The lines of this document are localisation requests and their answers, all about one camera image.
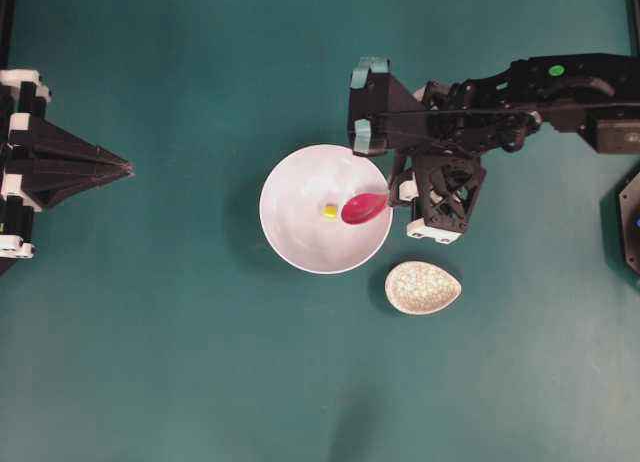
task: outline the red spoon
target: red spoon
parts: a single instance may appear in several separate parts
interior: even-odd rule
[[[388,194],[359,194],[342,207],[340,217],[350,225],[364,224],[380,215],[387,208]]]

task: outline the teal surface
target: teal surface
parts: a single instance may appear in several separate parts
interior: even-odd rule
[[[137,175],[39,217],[37,257],[0,279],[0,460],[637,461],[611,192],[636,157],[545,128],[486,157],[460,243],[408,239],[398,212],[339,276],[280,260],[257,214],[281,158],[346,143],[362,55],[418,87],[592,51],[629,53],[624,0],[18,0],[12,66]],[[395,313],[407,259],[463,296]]]

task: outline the yellow bead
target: yellow bead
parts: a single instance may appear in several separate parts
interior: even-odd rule
[[[335,219],[338,216],[338,207],[332,204],[327,204],[322,209],[322,215],[329,219]]]

